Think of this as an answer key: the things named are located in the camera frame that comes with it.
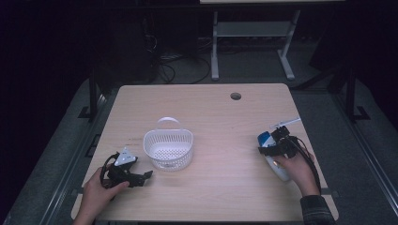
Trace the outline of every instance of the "person's left hand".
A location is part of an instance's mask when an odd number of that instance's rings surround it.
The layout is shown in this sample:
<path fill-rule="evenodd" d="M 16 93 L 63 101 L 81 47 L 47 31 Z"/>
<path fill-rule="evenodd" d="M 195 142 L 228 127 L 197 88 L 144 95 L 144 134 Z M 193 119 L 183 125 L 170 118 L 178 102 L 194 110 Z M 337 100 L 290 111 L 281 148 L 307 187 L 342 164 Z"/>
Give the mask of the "person's left hand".
<path fill-rule="evenodd" d="M 84 184 L 83 199 L 80 204 L 79 213 L 73 222 L 75 225 L 91 224 L 109 201 L 130 184 L 126 181 L 115 187 L 106 189 L 100 182 L 101 169 L 98 168 L 90 180 Z"/>

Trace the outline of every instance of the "white basket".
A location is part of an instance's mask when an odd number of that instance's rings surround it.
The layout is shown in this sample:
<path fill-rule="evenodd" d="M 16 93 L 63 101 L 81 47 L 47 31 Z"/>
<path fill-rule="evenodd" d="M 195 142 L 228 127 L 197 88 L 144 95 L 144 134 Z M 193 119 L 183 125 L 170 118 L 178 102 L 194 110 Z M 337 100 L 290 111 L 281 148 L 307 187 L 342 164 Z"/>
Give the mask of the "white basket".
<path fill-rule="evenodd" d="M 176 122 L 179 129 L 159 129 L 164 121 Z M 193 135 L 189 130 L 183 129 L 175 118 L 163 117 L 158 121 L 158 127 L 144 136 L 144 150 L 156 168 L 174 172 L 191 163 L 192 142 Z"/>

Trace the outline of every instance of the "hand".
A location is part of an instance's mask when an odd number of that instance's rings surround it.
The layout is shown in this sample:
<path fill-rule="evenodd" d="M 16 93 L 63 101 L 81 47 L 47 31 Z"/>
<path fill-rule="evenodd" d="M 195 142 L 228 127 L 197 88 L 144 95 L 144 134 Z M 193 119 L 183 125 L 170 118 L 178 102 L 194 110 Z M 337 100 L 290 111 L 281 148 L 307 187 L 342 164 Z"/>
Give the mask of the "hand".
<path fill-rule="evenodd" d="M 123 189 L 129 186 L 129 182 L 123 182 L 115 187 L 106 189 L 100 182 L 101 168 L 91 176 L 84 184 L 83 199 L 80 204 L 79 213 L 73 224 L 91 224 L 96 216 L 106 207 L 109 201 Z"/>
<path fill-rule="evenodd" d="M 291 158 L 277 156 L 274 157 L 274 160 L 279 162 L 287 170 L 290 178 L 298 185 L 303 197 L 307 195 L 320 194 L 315 182 L 314 174 L 300 153 L 297 153 Z"/>

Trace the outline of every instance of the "background table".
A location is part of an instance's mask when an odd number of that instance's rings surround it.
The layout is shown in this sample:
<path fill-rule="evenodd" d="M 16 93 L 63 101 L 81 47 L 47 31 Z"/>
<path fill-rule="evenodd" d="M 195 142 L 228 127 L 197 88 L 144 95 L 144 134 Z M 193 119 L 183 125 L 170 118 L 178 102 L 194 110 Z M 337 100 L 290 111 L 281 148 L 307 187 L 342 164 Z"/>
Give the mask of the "background table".
<path fill-rule="evenodd" d="M 231 99 L 240 93 L 240 100 Z M 99 215 L 134 221 L 302 220 L 299 189 L 283 182 L 257 150 L 269 126 L 299 115 L 284 84 L 123 86 L 101 135 L 84 183 L 106 158 L 127 146 L 138 157 L 132 173 L 154 170 L 143 187 L 128 188 Z M 145 134 L 171 116 L 193 133 L 193 159 L 179 172 L 156 170 L 143 149 Z M 313 153 L 301 122 L 289 125 Z M 324 176 L 315 163 L 321 186 Z M 71 212 L 78 212 L 81 195 Z M 335 218 L 330 195 L 324 196 Z"/>

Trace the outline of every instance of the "white triangular marker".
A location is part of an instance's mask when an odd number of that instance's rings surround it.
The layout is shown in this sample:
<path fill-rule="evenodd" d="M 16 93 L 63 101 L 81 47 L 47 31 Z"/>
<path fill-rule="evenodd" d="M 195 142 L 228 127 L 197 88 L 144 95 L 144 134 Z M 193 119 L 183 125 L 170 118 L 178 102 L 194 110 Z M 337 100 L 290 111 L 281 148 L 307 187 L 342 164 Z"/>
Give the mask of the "white triangular marker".
<path fill-rule="evenodd" d="M 120 153 L 119 157 L 115 162 L 115 166 L 120 166 L 129 162 L 133 162 L 135 156 L 133 156 L 127 147 L 124 147 L 123 151 Z"/>

